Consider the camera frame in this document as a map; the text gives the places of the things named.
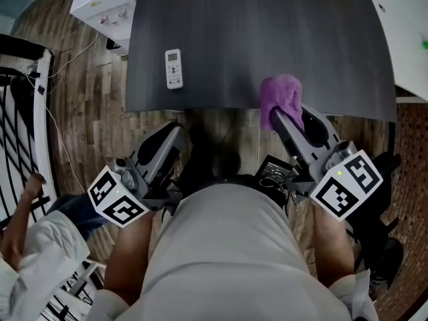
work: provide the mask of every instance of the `dark gray table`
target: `dark gray table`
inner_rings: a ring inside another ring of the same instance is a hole
[[[184,87],[167,89],[179,48]],[[126,109],[258,108],[261,81],[303,83],[320,112],[394,122],[391,57],[371,0],[138,0]]]

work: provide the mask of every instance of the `purple cloth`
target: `purple cloth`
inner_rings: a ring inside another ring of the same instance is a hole
[[[260,126],[265,130],[274,129],[269,115],[271,110],[278,106],[304,130],[302,92],[302,84],[294,76],[282,74],[264,79],[260,87]]]

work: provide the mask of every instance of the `white shirt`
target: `white shirt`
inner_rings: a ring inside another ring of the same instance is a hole
[[[88,255],[86,242],[63,213],[40,219],[27,230],[18,272],[0,257],[0,320],[37,320]]]
[[[313,278],[284,212],[239,185],[185,199],[164,221],[139,301],[100,290],[87,321],[378,320],[368,272]]]

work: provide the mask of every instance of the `white remote control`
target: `white remote control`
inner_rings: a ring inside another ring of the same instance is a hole
[[[181,52],[179,49],[165,52],[165,66],[167,67],[168,89],[183,87],[183,71],[181,69]]]

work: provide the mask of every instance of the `wooden floor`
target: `wooden floor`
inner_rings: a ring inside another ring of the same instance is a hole
[[[93,42],[96,31],[69,14],[72,0],[37,0],[20,18],[15,37],[40,43],[55,56],[56,73],[75,55]],[[52,129],[56,175],[62,193],[81,193],[72,167],[86,189],[100,170],[115,157],[131,153],[135,141],[151,128],[176,119],[188,126],[183,113],[125,113],[126,71],[128,63],[105,50],[106,38],[98,35],[96,43],[52,82],[51,106],[71,162]],[[2,59],[2,62],[13,62]],[[227,134],[242,159],[242,173],[254,174],[267,154],[289,160],[278,136],[260,130],[258,110],[198,111],[207,128],[217,140]],[[355,141],[359,148],[376,155],[387,148],[388,127],[384,122],[352,117],[332,119],[341,137]],[[177,163],[179,173],[189,157],[187,145]],[[313,271],[312,212],[304,205],[292,213],[292,229]],[[107,226],[89,240],[91,256],[106,261],[112,249],[117,229]]]

